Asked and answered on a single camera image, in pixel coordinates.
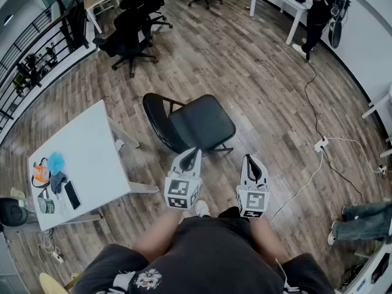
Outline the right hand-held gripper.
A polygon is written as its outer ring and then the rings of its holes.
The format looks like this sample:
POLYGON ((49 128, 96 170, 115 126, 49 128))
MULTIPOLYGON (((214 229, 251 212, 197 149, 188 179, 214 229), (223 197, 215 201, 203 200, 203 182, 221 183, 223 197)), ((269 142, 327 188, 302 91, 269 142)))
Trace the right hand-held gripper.
POLYGON ((243 157, 240 185, 236 187, 239 214, 246 218, 261 218, 270 200, 268 171, 254 156, 243 157))

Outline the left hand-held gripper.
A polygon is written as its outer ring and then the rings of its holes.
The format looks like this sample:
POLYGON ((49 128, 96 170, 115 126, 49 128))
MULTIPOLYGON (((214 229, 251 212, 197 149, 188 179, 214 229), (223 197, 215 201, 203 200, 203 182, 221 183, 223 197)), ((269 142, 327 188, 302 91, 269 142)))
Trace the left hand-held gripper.
POLYGON ((164 197, 169 208, 191 209, 200 194, 202 151, 190 148, 179 154, 165 178, 164 197))

